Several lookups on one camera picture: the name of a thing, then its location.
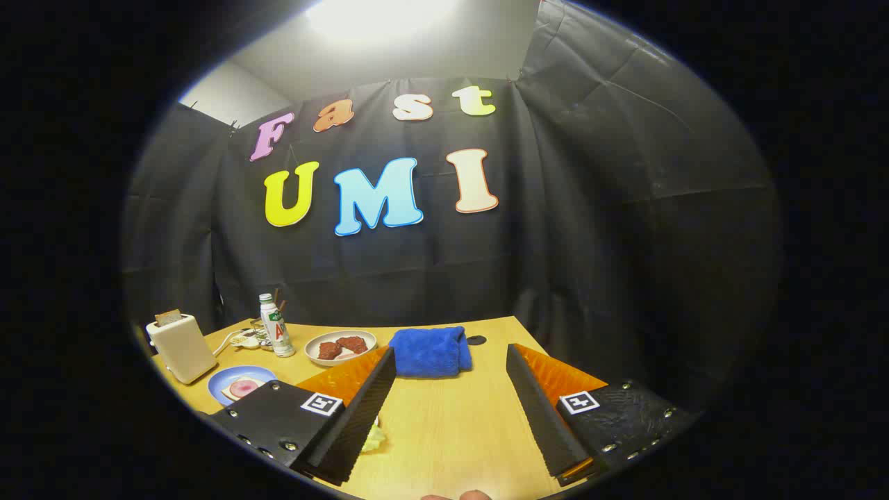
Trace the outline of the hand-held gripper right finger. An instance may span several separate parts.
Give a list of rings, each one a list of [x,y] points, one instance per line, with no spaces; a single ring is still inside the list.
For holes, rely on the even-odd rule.
[[[508,345],[506,370],[547,471],[563,487],[616,474],[699,419],[645,384],[607,383],[521,344]]]

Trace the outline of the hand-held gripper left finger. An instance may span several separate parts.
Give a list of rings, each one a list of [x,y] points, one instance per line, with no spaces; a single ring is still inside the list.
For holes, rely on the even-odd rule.
[[[396,375],[393,349],[372,349],[298,384],[270,380],[207,422],[295,474],[340,486]]]

